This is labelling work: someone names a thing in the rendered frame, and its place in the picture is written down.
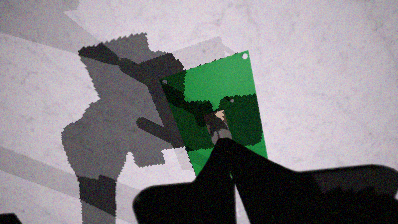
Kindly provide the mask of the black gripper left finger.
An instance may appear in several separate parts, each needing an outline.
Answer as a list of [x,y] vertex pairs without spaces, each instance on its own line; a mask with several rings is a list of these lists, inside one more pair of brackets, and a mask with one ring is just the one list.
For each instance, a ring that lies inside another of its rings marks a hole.
[[138,224],[237,224],[235,182],[218,138],[192,182],[149,186],[132,202]]

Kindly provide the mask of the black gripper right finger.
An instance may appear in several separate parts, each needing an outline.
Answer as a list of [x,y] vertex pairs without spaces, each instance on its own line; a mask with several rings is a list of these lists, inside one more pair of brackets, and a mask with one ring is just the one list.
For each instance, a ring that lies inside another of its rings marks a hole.
[[398,191],[398,171],[380,164],[294,171],[236,141],[223,138],[229,167],[250,224],[300,224],[311,200],[389,194]]

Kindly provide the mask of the green circuit board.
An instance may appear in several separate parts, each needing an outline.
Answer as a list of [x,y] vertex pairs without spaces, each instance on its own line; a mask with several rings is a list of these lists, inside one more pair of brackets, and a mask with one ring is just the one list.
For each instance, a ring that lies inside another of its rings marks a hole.
[[249,50],[159,80],[196,176],[218,138],[268,159]]

